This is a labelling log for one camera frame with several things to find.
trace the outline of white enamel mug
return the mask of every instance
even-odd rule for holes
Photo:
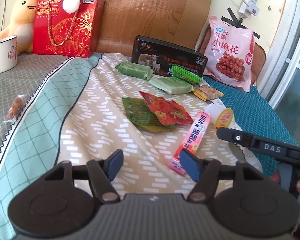
[[[17,35],[0,40],[0,73],[8,71],[18,63]]]

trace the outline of pink snack bag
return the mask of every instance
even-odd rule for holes
[[[190,130],[184,137],[182,143],[179,145],[178,149],[170,159],[168,163],[168,167],[175,171],[176,173],[179,173],[180,175],[185,174],[185,170],[182,168],[180,164],[180,151],[182,149],[187,149],[192,154],[195,154],[202,139],[203,136],[208,128],[208,125],[210,123],[211,116],[203,111],[200,111],[197,115],[197,118],[194,120]]]
[[[204,53],[209,60],[203,74],[250,92],[253,30],[229,26],[216,17],[211,17],[209,22],[211,37]]]

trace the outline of red gift box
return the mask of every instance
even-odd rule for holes
[[[72,14],[63,10],[62,2],[37,1],[33,53],[90,57],[97,48],[105,0],[81,0],[78,11]]]

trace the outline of mug rim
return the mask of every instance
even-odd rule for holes
[[[18,37],[18,35],[13,35],[13,36],[9,36],[9,37],[0,39],[0,43],[3,43],[3,42],[5,42],[5,41],[12,40],[12,39],[14,39],[14,38],[16,38],[16,37]]]

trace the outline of power strip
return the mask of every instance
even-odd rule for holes
[[[244,2],[242,2],[240,9],[238,11],[239,16],[241,18],[250,18],[251,14],[254,16],[258,16],[259,8],[257,7],[258,0],[246,0],[246,2],[250,5],[247,6]]]

